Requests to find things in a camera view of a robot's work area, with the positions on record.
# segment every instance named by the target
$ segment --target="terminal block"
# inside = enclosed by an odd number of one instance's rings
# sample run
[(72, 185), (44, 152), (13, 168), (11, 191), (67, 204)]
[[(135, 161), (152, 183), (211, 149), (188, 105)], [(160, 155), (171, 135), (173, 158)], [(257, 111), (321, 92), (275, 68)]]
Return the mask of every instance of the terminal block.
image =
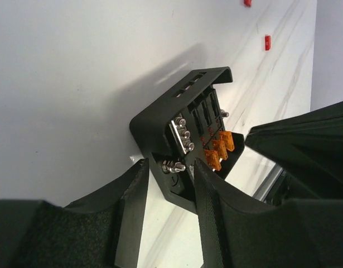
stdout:
[(231, 82), (229, 67), (193, 70), (130, 123), (165, 198), (194, 213), (196, 158), (225, 179), (244, 150), (243, 135), (225, 129), (229, 113), (213, 87)]

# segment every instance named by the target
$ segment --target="red marking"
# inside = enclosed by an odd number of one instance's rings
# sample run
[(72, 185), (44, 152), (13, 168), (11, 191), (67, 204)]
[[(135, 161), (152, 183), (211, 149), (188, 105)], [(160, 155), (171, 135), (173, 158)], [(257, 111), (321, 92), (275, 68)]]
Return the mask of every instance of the red marking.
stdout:
[(265, 36), (265, 50), (268, 51), (271, 49), (271, 47), (272, 47), (272, 39), (270, 35), (266, 35)]
[(244, 0), (244, 4), (246, 7), (251, 7), (252, 6), (252, 0)]

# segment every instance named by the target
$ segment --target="silver bolt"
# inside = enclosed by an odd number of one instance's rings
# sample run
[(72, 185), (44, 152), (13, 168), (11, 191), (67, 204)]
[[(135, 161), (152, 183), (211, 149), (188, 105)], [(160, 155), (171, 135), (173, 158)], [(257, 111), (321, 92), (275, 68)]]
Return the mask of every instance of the silver bolt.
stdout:
[(190, 138), (191, 133), (188, 130), (179, 130), (178, 132), (181, 138)]
[(185, 127), (185, 126), (186, 126), (186, 120), (183, 119), (182, 117), (176, 117), (176, 118), (175, 118), (175, 124), (176, 124), (178, 127)]
[(164, 173), (179, 173), (186, 170), (186, 166), (181, 162), (164, 161), (162, 163), (162, 171)]
[(183, 143), (183, 145), (184, 145), (186, 151), (188, 151), (188, 152), (193, 151), (194, 148), (195, 148), (195, 144), (193, 142), (191, 142), (191, 141), (185, 141)]
[(222, 117), (229, 117), (229, 112), (226, 112), (225, 110), (221, 110), (221, 116)]

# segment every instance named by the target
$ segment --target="white table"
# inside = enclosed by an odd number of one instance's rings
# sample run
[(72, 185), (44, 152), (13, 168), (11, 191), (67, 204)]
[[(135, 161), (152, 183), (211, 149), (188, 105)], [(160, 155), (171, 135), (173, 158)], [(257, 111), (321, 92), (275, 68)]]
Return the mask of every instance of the white table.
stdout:
[[(192, 69), (231, 67), (229, 130), (309, 111), (315, 15), (316, 0), (0, 1), (0, 198), (67, 205), (125, 172), (129, 121)], [(227, 181), (252, 194), (272, 166), (246, 149)], [(201, 265), (197, 216), (151, 176), (139, 267)]]

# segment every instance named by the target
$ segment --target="white tabletop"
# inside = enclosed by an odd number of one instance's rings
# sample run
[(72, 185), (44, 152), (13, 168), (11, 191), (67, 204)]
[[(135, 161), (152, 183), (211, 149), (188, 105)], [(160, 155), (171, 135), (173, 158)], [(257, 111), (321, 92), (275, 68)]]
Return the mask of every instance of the white tabletop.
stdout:
[[(193, 69), (231, 67), (228, 130), (309, 111), (316, 0), (242, 2), (0, 1), (0, 198), (67, 205), (125, 172), (129, 121)], [(227, 181), (252, 194), (272, 165), (245, 149)], [(138, 267), (201, 265), (197, 216), (151, 176)]]

